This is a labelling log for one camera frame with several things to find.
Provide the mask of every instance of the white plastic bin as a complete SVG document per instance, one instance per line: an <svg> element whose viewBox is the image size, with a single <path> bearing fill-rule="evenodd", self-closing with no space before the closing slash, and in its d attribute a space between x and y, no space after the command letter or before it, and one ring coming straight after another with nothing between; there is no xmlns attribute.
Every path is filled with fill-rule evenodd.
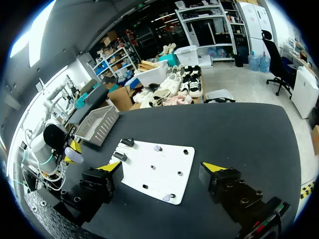
<svg viewBox="0 0 319 239"><path fill-rule="evenodd" d="M141 73L136 73L137 71L135 71L134 76L139 79L144 87L152 83L160 84L166 79L167 60L158 61L155 64L159 65L159 67Z"/></svg>
<svg viewBox="0 0 319 239"><path fill-rule="evenodd" d="M185 66L198 65L197 46L186 46L177 49L174 54L181 64Z"/></svg>
<svg viewBox="0 0 319 239"><path fill-rule="evenodd" d="M84 118L75 136L101 146L118 117L114 106L93 110Z"/></svg>

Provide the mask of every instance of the white refrigerator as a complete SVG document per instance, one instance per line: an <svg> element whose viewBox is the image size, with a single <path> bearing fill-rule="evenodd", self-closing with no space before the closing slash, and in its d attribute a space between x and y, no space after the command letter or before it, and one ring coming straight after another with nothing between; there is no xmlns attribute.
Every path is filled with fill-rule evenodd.
<svg viewBox="0 0 319 239"><path fill-rule="evenodd" d="M266 30L273 35L266 10L261 6L242 1L239 2L239 5L248 29L251 51L254 51L255 55L262 55L265 51L266 55L270 57L261 35L261 30Z"/></svg>

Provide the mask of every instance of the office chair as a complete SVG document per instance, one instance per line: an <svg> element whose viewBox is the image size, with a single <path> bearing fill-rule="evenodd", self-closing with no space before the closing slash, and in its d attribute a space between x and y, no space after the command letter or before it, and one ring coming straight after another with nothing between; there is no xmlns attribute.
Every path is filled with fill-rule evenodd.
<svg viewBox="0 0 319 239"><path fill-rule="evenodd" d="M262 36L263 41L269 51L271 61L270 61L270 72L275 75L275 78L273 80L267 80L266 84L269 84L269 82L275 82L279 84L278 91L276 92L276 96L279 95L279 91L281 87L284 87L290 94L291 99L291 91L290 87L293 89L295 86L296 76L294 74L291 74L284 66L280 54L278 52L278 49L276 45L270 41L272 36L271 33L265 30L262 30Z"/></svg>

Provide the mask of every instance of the screw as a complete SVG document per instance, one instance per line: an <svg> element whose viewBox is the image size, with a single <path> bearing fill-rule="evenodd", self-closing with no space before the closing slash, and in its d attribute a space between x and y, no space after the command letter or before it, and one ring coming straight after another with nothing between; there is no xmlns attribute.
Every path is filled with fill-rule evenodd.
<svg viewBox="0 0 319 239"><path fill-rule="evenodd" d="M159 152L159 151L162 151L163 149L160 146L155 145L154 150Z"/></svg>
<svg viewBox="0 0 319 239"><path fill-rule="evenodd" d="M36 206L32 206L32 210L34 213L36 213L38 211L38 208Z"/></svg>
<svg viewBox="0 0 319 239"><path fill-rule="evenodd" d="M43 206L43 207L45 207L45 206L46 206L46 201L41 201L41 202L40 202L40 205Z"/></svg>
<svg viewBox="0 0 319 239"><path fill-rule="evenodd" d="M78 202L80 202L80 201L81 201L81 198L79 198L79 197L75 197L75 198L73 199L73 201L74 201L74 202L76 202L76 203L78 203Z"/></svg>

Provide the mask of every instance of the concrete floor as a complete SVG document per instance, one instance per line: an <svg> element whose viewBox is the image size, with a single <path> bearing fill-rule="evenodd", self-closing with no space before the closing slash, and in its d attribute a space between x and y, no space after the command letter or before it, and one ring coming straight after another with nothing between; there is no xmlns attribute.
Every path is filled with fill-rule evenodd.
<svg viewBox="0 0 319 239"><path fill-rule="evenodd" d="M266 84L273 79L271 73L254 72L248 65L238 68L231 62L215 63L213 68L202 69L206 93L227 89L237 102L266 103L282 106L295 131L301 163L302 185L312 181L319 172L319 157L315 156L311 139L311 130L307 119L302 119L289 93L282 88L275 95L278 84Z"/></svg>

